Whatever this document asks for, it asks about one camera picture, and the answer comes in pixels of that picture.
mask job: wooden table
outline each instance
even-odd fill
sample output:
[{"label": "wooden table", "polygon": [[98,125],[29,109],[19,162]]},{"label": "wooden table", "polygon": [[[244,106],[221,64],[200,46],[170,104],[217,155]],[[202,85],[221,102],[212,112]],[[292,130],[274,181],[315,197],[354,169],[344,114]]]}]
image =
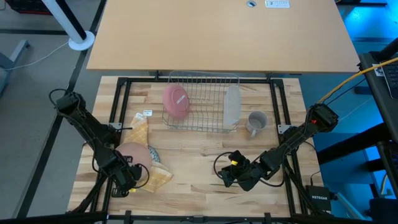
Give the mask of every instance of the wooden table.
[{"label": "wooden table", "polygon": [[[102,123],[109,120],[117,80],[118,77],[101,79],[93,115]],[[286,78],[284,84],[292,124],[300,125],[304,122],[306,112],[299,80]],[[229,134],[167,129],[162,123],[162,92],[165,86],[166,83],[132,83],[124,125],[128,126],[137,112],[153,110],[153,116],[148,118],[149,145],[157,149],[161,162],[174,176],[156,193],[139,189],[126,198],[111,198],[109,213],[124,215],[126,210],[131,210],[134,215],[263,217],[264,212],[269,212],[273,217],[289,217],[285,186],[272,188],[258,183],[249,192],[236,185],[226,188],[212,170],[215,157],[222,152],[239,149],[252,160],[264,150],[278,146],[269,85],[240,84],[241,120],[237,130]],[[119,105],[123,100],[123,91]],[[278,92],[278,105],[281,105]],[[262,133],[248,141],[245,120],[255,110],[265,112],[269,123]],[[282,107],[279,110],[283,120]],[[309,184],[311,174],[319,171],[317,155],[308,144],[302,144],[297,154],[303,184]],[[85,146],[73,185],[69,210],[75,208],[95,184],[96,173],[91,168],[92,156],[93,151]],[[220,170],[228,164],[228,159],[222,157],[216,168]],[[314,175],[313,179],[315,185],[323,184],[320,174]],[[270,179],[270,183],[278,184],[281,180],[282,174],[278,172]],[[99,197],[99,210],[102,208],[104,189],[105,187]],[[298,193],[294,185],[293,192],[296,211],[299,212]]]},{"label": "wooden table", "polygon": [[332,0],[108,1],[87,69],[357,72]]}]

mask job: pink bowl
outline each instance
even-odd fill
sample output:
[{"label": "pink bowl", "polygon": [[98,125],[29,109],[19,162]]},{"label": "pink bowl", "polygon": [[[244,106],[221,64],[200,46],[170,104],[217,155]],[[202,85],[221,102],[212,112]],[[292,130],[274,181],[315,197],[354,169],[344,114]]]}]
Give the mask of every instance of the pink bowl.
[{"label": "pink bowl", "polygon": [[170,116],[184,119],[188,116],[189,99],[182,86],[169,84],[163,92],[163,105]]}]

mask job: table leg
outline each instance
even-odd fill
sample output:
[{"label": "table leg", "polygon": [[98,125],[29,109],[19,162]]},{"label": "table leg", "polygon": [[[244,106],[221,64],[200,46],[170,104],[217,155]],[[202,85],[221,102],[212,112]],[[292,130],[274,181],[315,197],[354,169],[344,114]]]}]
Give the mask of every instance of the table leg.
[{"label": "table leg", "polygon": [[379,141],[389,141],[391,135],[385,123],[378,124],[344,141],[338,142],[317,153],[319,164],[347,156],[353,152],[376,145]]},{"label": "table leg", "polygon": [[[4,69],[14,68],[17,64],[19,57],[22,54],[22,51],[26,47],[29,47],[28,41],[21,40],[9,58],[6,57],[4,54],[0,53],[0,67]],[[6,71],[6,76],[2,81],[2,83],[0,83],[0,95],[1,93],[3,93],[5,87],[8,85],[12,72],[13,70]]]}]

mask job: label sticker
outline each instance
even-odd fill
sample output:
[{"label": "label sticker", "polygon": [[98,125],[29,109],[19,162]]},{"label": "label sticker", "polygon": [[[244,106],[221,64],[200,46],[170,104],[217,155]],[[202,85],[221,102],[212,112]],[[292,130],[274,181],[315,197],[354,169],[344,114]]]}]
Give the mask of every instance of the label sticker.
[{"label": "label sticker", "polygon": [[179,104],[184,98],[185,98],[185,95],[182,95],[182,96],[177,100],[177,104]]},{"label": "label sticker", "polygon": [[383,71],[382,67],[375,68],[374,73],[376,73],[376,76],[384,77],[384,71]]},{"label": "label sticker", "polygon": [[145,116],[152,116],[152,110],[144,110],[143,114]]},{"label": "label sticker", "polygon": [[268,1],[266,0],[266,7],[273,9],[288,9],[290,8],[289,1]]}]

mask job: gray mug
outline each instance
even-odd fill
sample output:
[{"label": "gray mug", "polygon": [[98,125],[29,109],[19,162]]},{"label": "gray mug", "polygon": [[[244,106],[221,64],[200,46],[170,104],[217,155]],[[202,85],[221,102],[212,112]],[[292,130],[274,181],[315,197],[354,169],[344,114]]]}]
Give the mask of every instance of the gray mug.
[{"label": "gray mug", "polygon": [[250,138],[253,138],[256,134],[265,129],[267,123],[268,118],[263,112],[254,111],[250,113],[248,121],[246,123],[246,129],[251,133]]}]

